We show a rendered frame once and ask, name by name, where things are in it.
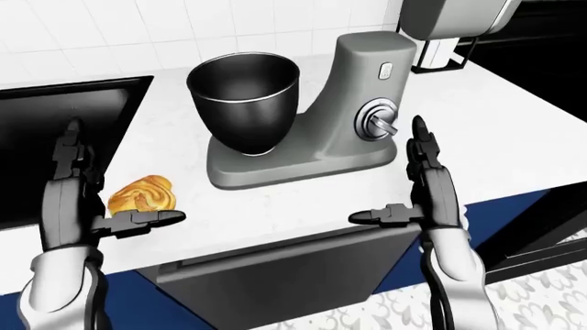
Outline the grey dishwasher front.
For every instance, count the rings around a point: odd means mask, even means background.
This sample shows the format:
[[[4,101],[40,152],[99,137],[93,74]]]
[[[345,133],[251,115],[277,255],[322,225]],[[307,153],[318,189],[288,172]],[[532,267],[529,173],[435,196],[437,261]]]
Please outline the grey dishwasher front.
[[[216,330],[247,330],[366,301],[419,233],[359,225],[138,273]]]

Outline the black kitchen sink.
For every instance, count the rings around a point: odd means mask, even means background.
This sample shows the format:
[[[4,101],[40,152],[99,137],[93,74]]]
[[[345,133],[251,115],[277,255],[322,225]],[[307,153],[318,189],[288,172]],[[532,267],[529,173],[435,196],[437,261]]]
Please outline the black kitchen sink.
[[[0,230],[40,221],[48,181],[104,174],[153,80],[0,90]]]

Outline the golden swirled bread roll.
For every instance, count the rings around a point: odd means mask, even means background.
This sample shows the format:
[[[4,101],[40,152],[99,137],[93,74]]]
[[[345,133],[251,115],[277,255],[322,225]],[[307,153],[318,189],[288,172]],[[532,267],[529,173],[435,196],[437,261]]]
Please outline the golden swirled bread roll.
[[[109,197],[111,216],[123,211],[170,211],[176,206],[172,183],[160,175],[148,175],[133,181]]]

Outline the grey stand mixer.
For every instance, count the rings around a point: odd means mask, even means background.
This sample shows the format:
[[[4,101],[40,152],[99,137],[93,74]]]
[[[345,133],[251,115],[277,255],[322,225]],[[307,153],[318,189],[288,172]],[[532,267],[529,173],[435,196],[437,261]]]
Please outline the grey stand mixer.
[[[416,46],[391,31],[336,41],[327,81],[273,150],[251,156],[210,138],[206,170],[218,189],[237,190],[367,170],[396,156],[394,121]]]

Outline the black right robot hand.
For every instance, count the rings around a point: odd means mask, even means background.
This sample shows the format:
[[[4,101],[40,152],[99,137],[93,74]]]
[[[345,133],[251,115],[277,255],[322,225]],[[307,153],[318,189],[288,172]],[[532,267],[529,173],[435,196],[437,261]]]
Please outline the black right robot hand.
[[[379,227],[403,227],[415,223],[423,230],[464,227],[450,172],[438,161],[437,140],[419,115],[412,120],[412,134],[406,142],[406,173],[413,183],[410,192],[412,206],[391,203],[383,209],[359,211],[349,216],[350,223]]]

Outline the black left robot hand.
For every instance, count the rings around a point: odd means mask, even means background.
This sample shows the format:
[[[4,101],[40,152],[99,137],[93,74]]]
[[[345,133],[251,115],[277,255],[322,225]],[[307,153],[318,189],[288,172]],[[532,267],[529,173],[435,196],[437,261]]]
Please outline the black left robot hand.
[[[98,195],[104,187],[104,173],[95,159],[83,121],[74,118],[56,139],[52,153],[55,171],[44,189],[39,221],[43,251],[75,245],[97,247],[101,238],[143,236],[155,227],[186,219],[184,212],[174,210],[123,211],[106,218]]]

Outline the white paper towel roll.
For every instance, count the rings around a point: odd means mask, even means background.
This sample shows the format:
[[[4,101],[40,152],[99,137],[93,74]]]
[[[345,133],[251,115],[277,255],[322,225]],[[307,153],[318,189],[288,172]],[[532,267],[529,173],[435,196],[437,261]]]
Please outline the white paper towel roll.
[[[449,64],[459,38],[445,38],[438,40],[413,40],[416,44],[416,55],[413,65],[424,69],[445,68]]]

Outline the black stand mixer bowl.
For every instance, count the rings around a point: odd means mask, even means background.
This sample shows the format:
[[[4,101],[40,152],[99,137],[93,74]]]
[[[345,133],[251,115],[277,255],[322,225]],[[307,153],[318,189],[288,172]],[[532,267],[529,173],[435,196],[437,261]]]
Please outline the black stand mixer bowl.
[[[227,54],[188,73],[187,88],[206,128],[239,153],[267,153],[287,136],[299,105],[300,69],[265,52]]]

